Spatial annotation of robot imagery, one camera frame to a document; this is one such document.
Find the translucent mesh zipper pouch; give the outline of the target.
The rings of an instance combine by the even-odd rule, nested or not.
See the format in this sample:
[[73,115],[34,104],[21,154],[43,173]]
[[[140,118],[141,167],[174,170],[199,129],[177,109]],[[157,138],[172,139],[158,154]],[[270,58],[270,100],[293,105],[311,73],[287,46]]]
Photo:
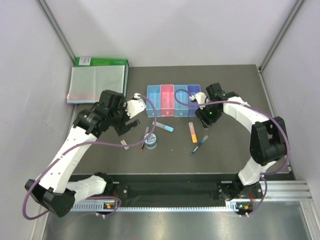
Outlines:
[[126,94],[128,67],[124,65],[74,67],[66,96],[69,104],[93,104],[104,90]]

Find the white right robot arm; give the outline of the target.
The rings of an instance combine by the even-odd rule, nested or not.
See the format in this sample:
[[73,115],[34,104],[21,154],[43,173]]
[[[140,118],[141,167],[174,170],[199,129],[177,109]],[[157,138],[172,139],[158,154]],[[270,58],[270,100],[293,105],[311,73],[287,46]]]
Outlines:
[[237,93],[225,92],[219,83],[211,84],[206,91],[189,97],[192,103],[199,104],[195,114],[205,129],[216,123],[222,114],[226,114],[250,133],[248,162],[231,184],[221,190],[226,200],[245,198],[258,184],[260,177],[287,154],[285,121],[278,116],[270,120],[264,114],[250,109]]

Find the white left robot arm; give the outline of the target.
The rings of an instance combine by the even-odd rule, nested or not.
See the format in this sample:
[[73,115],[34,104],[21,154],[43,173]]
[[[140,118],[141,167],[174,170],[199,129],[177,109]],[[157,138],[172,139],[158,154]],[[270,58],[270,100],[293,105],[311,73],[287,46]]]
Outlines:
[[104,90],[91,108],[77,114],[65,142],[47,170],[37,179],[26,182],[27,196],[60,218],[77,202],[95,195],[109,198],[114,187],[103,173],[76,182],[69,179],[102,133],[113,128],[119,136],[124,135],[139,125],[138,120],[130,120],[145,109],[146,104],[139,93],[126,100],[122,93]]

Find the purple drawer bin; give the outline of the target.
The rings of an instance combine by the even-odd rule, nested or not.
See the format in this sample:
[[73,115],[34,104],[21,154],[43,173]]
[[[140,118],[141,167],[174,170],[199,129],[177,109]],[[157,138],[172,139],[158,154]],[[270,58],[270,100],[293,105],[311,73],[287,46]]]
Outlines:
[[[187,91],[191,94],[191,95],[195,95],[198,92],[201,92],[201,86],[199,84],[188,84],[187,85]],[[197,102],[192,102],[192,100],[189,98],[188,99],[188,104],[189,105],[194,105],[197,104]],[[198,106],[189,106],[188,107],[188,117],[196,117],[196,110],[198,109]]]

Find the round blue patterned tin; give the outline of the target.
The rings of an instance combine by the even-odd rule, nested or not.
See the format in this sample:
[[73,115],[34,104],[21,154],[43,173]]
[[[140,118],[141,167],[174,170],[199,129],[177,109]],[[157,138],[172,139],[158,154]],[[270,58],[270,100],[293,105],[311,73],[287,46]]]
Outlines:
[[145,140],[144,141],[145,145],[144,145],[144,147],[146,149],[148,149],[148,150],[154,150],[157,147],[157,144],[158,144],[157,137],[156,137],[156,135],[154,133],[152,133],[149,138],[147,138],[148,135],[145,136],[145,139],[144,139]]

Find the blue capped ink bottle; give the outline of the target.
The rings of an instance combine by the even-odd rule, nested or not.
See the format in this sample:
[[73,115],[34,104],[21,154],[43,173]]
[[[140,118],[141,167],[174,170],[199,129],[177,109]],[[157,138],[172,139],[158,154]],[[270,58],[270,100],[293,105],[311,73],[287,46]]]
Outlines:
[[208,131],[208,130],[210,129],[210,127],[211,127],[210,125],[204,125],[204,126],[203,126],[203,129],[204,129],[205,131]]

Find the pink drawer bin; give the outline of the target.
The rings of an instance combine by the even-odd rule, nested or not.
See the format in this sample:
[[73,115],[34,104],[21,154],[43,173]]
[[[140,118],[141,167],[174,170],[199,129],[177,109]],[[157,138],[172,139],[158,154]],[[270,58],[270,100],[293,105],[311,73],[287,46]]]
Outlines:
[[175,115],[173,84],[162,84],[160,86],[160,111],[162,117],[173,117]]

